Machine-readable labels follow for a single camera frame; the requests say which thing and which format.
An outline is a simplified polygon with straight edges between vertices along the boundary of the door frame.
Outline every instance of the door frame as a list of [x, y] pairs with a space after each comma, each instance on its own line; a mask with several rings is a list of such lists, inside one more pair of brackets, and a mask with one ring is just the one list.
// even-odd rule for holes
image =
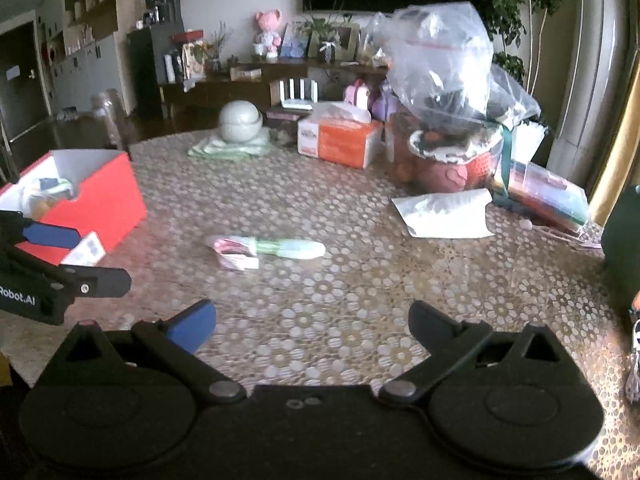
[[35, 55], [36, 61], [38, 62], [38, 79], [40, 80], [40, 89], [42, 90], [42, 97], [44, 98], [44, 104], [47, 107], [47, 113], [49, 115], [52, 114], [51, 102], [49, 100], [49, 93], [47, 92], [47, 87], [44, 83], [44, 67], [42, 66], [42, 54], [40, 53], [40, 47], [42, 46], [42, 41], [38, 36], [38, 24], [36, 22], [36, 11], [30, 10], [29, 12], [25, 12], [10, 20], [0, 23], [0, 36], [14, 30], [14, 28], [21, 27], [23, 25], [27, 25], [28, 23], [33, 24], [33, 43], [35, 45]]

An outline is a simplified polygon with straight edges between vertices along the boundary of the screw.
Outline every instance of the screw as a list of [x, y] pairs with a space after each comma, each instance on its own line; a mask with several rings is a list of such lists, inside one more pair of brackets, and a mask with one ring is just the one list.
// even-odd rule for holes
[[287, 408], [291, 408], [292, 410], [301, 410], [302, 408], [305, 407], [305, 403], [297, 399], [289, 399], [286, 402], [286, 405], [287, 405]]
[[209, 393], [218, 399], [233, 399], [240, 391], [240, 384], [233, 381], [218, 381], [209, 387]]
[[391, 381], [383, 386], [385, 391], [392, 397], [412, 397], [418, 388], [410, 381]]

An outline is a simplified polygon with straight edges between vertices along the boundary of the purple bag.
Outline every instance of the purple bag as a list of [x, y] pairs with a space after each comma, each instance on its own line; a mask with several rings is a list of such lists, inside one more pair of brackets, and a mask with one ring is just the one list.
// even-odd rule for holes
[[388, 121], [391, 114], [398, 111], [399, 99], [394, 94], [391, 84], [385, 79], [380, 85], [380, 97], [371, 107], [371, 115], [379, 121]]

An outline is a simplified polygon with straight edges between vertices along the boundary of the dark door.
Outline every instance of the dark door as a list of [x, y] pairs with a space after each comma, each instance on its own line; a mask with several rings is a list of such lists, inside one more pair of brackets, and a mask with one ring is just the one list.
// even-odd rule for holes
[[0, 36], [0, 113], [9, 140], [49, 115], [40, 85], [33, 23]]

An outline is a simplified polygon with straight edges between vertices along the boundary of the white router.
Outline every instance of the white router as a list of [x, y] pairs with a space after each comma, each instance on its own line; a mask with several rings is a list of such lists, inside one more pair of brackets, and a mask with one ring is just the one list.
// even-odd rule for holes
[[[287, 97], [287, 80], [280, 80], [280, 103], [289, 110], [313, 110], [318, 102], [318, 82], [313, 79], [299, 79], [298, 85], [294, 79], [289, 79], [289, 96]], [[296, 86], [299, 87], [299, 97], [296, 97]]]

